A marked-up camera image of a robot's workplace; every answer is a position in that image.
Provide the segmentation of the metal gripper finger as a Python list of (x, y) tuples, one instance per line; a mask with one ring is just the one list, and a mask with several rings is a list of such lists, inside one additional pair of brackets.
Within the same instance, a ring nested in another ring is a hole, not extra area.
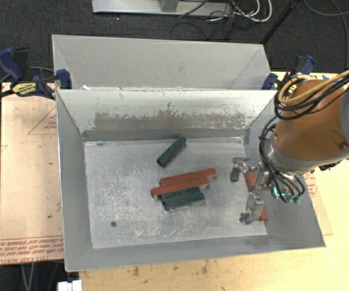
[(255, 221), (265, 220), (265, 203), (259, 193), (250, 192), (247, 198), (246, 211), (241, 213), (239, 221), (248, 225)]
[(231, 182), (238, 182), (241, 173), (250, 174), (253, 172), (254, 167), (248, 158), (234, 157), (232, 159), (232, 168), (230, 170)]

